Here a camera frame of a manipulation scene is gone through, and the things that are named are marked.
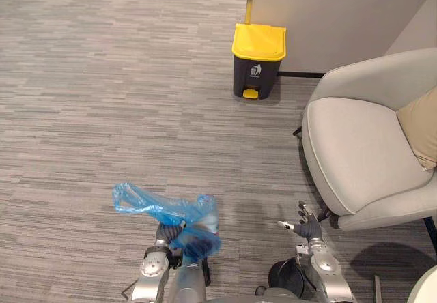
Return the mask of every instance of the wall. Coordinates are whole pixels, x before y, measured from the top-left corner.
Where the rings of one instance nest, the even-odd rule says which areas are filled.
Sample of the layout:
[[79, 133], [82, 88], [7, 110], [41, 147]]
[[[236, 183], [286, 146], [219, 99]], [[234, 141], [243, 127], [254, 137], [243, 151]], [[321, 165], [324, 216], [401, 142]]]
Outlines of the wall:
[[437, 0], [253, 0], [251, 22], [287, 27], [282, 71], [327, 72], [437, 45]]

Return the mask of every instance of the striped carpet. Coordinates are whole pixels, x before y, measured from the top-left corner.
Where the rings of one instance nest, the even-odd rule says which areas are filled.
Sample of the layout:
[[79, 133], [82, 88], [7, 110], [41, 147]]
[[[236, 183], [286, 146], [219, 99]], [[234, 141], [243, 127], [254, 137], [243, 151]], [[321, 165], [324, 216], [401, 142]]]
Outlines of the striped carpet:
[[[302, 240], [278, 229], [320, 198], [291, 136], [317, 79], [233, 98], [245, 0], [0, 0], [0, 302], [123, 302], [156, 222], [111, 188], [218, 201], [208, 297], [251, 294]], [[435, 264], [421, 221], [323, 223], [359, 302], [405, 302]]]

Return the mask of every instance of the blue plastic bag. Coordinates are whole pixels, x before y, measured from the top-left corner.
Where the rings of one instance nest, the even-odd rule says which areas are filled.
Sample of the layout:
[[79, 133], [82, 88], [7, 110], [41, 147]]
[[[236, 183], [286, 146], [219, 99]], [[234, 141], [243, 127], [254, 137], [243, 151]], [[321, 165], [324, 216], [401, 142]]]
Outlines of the blue plastic bag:
[[133, 184], [123, 183], [114, 187], [115, 211], [121, 213], [147, 213], [164, 225], [186, 227], [171, 242], [172, 248], [181, 248], [184, 258], [198, 260], [218, 251], [220, 238], [216, 235], [218, 217], [213, 196], [200, 195], [196, 202], [186, 199], [168, 199], [142, 190]]

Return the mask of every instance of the chair leg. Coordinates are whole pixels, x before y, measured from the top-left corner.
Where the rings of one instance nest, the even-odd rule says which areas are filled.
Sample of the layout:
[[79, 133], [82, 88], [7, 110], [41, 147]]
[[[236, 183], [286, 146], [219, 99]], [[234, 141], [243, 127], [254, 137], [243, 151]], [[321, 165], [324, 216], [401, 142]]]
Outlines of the chair leg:
[[333, 213], [329, 209], [329, 207], [325, 207], [323, 211], [319, 213], [317, 216], [317, 221], [322, 222], [323, 220], [329, 218]]
[[436, 251], [437, 255], [437, 229], [436, 225], [434, 224], [434, 221], [429, 216], [427, 218], [424, 218], [423, 221], [425, 222], [426, 229], [428, 230], [429, 238], [431, 238], [432, 245], [434, 246], [434, 250]]
[[373, 301], [375, 303], [382, 303], [382, 295], [381, 295], [381, 281], [380, 281], [380, 277], [375, 274], [373, 276], [373, 285], [375, 287], [375, 293], [374, 293], [374, 298]]
[[297, 136], [298, 134], [300, 134], [302, 132], [302, 127], [297, 128], [294, 132], [293, 132], [293, 136]]

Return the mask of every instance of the trash can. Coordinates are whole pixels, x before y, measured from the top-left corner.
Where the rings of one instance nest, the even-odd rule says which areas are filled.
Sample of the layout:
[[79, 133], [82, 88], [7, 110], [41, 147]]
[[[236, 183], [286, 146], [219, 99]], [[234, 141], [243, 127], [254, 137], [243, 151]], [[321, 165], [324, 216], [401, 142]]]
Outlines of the trash can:
[[269, 96], [287, 54], [285, 31], [270, 25], [236, 25], [232, 44], [236, 96], [261, 100]]

